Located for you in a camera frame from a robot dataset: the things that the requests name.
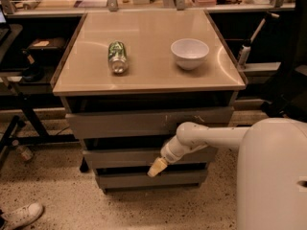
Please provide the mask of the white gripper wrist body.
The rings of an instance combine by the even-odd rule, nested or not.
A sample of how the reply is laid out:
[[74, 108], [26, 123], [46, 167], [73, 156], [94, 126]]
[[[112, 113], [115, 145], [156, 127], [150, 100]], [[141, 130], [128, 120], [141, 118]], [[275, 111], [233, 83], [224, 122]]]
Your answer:
[[201, 140], [179, 137], [175, 135], [162, 147], [160, 154], [169, 164], [179, 161], [184, 155], [204, 149], [208, 144]]

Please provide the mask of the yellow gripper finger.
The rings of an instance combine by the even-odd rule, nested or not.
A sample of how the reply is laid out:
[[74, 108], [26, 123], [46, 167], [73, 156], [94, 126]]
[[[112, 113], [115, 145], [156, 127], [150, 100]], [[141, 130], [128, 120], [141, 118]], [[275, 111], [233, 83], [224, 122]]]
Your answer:
[[157, 157], [154, 161], [153, 164], [151, 165], [149, 171], [148, 171], [148, 176], [149, 177], [155, 177], [162, 171], [164, 171], [168, 167], [167, 161], [162, 158], [162, 157]]

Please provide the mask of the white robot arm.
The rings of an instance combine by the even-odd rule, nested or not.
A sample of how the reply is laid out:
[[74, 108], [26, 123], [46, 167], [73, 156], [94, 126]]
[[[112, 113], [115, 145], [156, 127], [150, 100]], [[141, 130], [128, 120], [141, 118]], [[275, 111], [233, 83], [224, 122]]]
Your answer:
[[307, 230], [307, 124], [268, 118], [244, 127], [185, 122], [151, 165], [154, 177], [206, 147], [234, 148], [237, 230]]

